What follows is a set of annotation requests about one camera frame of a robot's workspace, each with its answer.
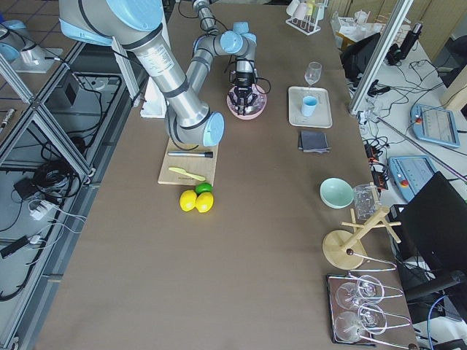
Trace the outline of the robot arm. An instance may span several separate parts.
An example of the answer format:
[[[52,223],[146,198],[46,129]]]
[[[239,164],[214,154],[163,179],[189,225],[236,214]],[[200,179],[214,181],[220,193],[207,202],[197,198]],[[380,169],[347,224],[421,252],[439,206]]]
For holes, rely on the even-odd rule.
[[[257,94],[255,69],[256,36],[246,22],[236,22],[231,30],[220,32],[210,9],[210,1],[193,1],[193,10],[205,36],[193,46],[187,71],[174,57],[163,38],[164,11],[161,1],[60,1],[62,33],[77,41],[110,46],[117,41],[133,52],[169,104],[166,126],[173,140],[181,144],[216,146],[224,132],[224,118],[198,97],[213,59],[233,55],[231,101],[239,112],[246,112]]]
[[[220,33],[217,27],[217,21],[211,11],[212,1],[209,0],[194,0],[192,1],[193,11],[199,19],[200,27],[206,34],[217,35]]]

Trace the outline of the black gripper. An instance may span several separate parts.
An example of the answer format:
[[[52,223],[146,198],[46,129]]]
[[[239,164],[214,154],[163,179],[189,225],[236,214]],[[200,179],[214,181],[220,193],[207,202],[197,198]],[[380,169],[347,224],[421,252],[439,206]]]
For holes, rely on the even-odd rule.
[[[236,60],[236,68],[230,72],[234,88],[250,89],[257,82],[257,71],[252,60]]]

